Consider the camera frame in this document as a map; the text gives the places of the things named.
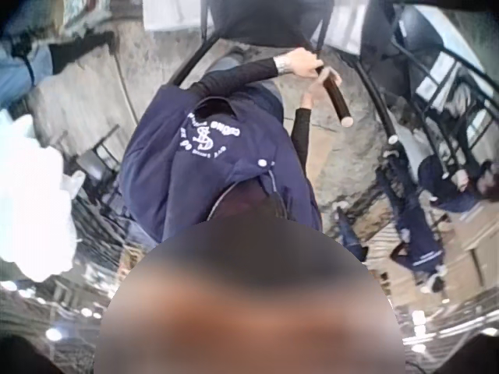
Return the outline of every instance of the person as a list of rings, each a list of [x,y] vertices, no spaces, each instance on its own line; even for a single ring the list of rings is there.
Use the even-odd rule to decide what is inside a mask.
[[[45,78],[59,74],[68,64],[97,47],[107,45],[114,53],[117,42],[115,34],[106,31],[69,43],[34,48],[26,38],[14,45],[3,43],[0,47],[0,108],[8,108]]]
[[[101,321],[94,372],[392,374],[401,339],[379,284],[339,243],[250,211],[188,228],[133,268]]]
[[[409,159],[412,178],[431,194],[433,207],[451,213],[470,211],[480,199],[499,201],[499,167],[485,161],[479,165],[469,149],[465,126],[458,132],[457,140],[465,155],[465,164],[457,170],[456,182],[446,177],[438,155],[434,154],[425,135],[415,134],[399,125],[390,113],[400,144]],[[386,150],[384,157],[399,156],[395,149]]]
[[[419,204],[416,185],[401,161],[391,155],[388,162],[397,179],[402,183],[404,195],[398,196],[382,168],[376,170],[379,186],[387,196],[395,218],[395,227],[402,240],[390,254],[390,259],[412,273],[424,273],[426,283],[423,293],[440,292],[444,289],[443,276],[447,273],[444,265],[444,248],[435,240],[423,208]]]
[[[349,219],[343,211],[346,206],[346,202],[333,204],[333,210],[336,212],[334,215],[336,221],[338,222],[338,228],[342,238],[342,245],[347,248],[347,250],[358,259],[358,261],[365,263],[369,247],[363,246],[360,243],[359,237],[353,231],[352,225],[349,223]]]
[[[311,109],[332,70],[317,78],[324,63],[303,48],[246,64],[244,58],[235,48],[189,89],[162,86],[130,140],[120,188],[157,242],[251,209],[322,228],[306,157]],[[317,80],[303,94],[290,137],[269,79],[291,72]]]

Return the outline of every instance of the white logo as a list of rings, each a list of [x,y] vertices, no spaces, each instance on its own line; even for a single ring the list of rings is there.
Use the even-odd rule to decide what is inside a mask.
[[[236,129],[236,128],[231,127],[231,126],[224,125],[223,123],[216,122],[216,121],[213,121],[210,124],[210,127],[212,129],[215,129],[215,130],[218,130],[219,132],[221,132],[221,134],[223,136],[229,136],[229,135],[239,136],[241,134],[241,130]]]
[[[210,150],[211,148],[213,148],[213,140],[208,136],[208,134],[210,134],[209,127],[198,127],[197,133],[199,134],[199,136],[197,138],[193,138],[193,141],[200,144],[199,146],[197,146],[198,150]]]
[[[183,146],[186,150],[191,150],[193,148],[192,144],[189,143],[189,140],[184,140],[180,143],[180,146]]]

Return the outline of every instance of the white plastic bag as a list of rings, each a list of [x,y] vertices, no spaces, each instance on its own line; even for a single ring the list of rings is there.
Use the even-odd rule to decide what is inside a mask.
[[[0,257],[42,282],[73,267],[71,199],[84,175],[63,176],[62,155],[15,128],[0,131]]]

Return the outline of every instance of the jeans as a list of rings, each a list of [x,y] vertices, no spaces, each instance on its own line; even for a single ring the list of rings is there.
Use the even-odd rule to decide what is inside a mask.
[[[235,55],[226,55],[225,57],[215,61],[213,65],[208,68],[205,74],[214,71],[233,69],[241,64],[242,62],[238,60]],[[272,80],[246,84],[241,90],[238,90],[238,92],[234,93],[232,96],[251,100],[261,109],[277,118],[280,123],[284,122],[282,95]]]
[[[347,248],[361,263],[366,261],[367,247],[360,244],[359,237],[353,231],[349,219],[341,208],[338,208],[338,227],[342,236],[342,245]]]

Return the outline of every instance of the light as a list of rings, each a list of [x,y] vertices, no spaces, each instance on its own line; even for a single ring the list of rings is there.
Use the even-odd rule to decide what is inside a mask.
[[[449,327],[448,329],[443,329],[440,331],[440,334],[442,335],[456,335],[457,333],[464,333],[465,331],[471,330],[472,328],[475,327],[476,324],[481,324],[485,320],[484,317],[478,317],[475,318],[472,321],[468,321],[465,323],[461,323],[457,326]]]
[[[425,343],[427,341],[432,341],[436,335],[436,333],[427,333],[426,335],[423,335],[421,337],[405,337],[404,339],[402,339],[402,343],[404,345]]]
[[[2,286],[3,289],[14,292],[17,291],[17,284],[12,282],[11,280],[6,280],[5,282],[0,282],[0,285]]]
[[[426,323],[426,317],[423,310],[415,310],[412,312],[412,321],[415,325],[424,325]]]
[[[424,344],[415,344],[411,347],[412,351],[415,353],[424,353],[426,350],[426,345]]]
[[[499,331],[497,329],[494,329],[493,327],[487,327],[486,329],[482,330],[482,334],[488,335],[489,337],[497,336],[497,332]]]
[[[426,335],[426,326],[424,326],[424,325],[414,326],[414,334],[417,337],[425,336]]]
[[[92,316],[92,311],[90,309],[88,309],[88,308],[83,308],[83,309],[81,309],[81,315],[83,317],[87,317],[88,318],[88,317]]]
[[[60,341],[62,339],[62,334],[59,330],[51,328],[45,331],[45,336],[50,341]]]
[[[31,292],[30,290],[18,290],[19,295],[21,295],[22,298],[30,298],[31,297]]]
[[[116,295],[116,291],[117,290],[109,290],[108,291],[108,297],[111,298],[111,299],[114,298],[115,295]]]

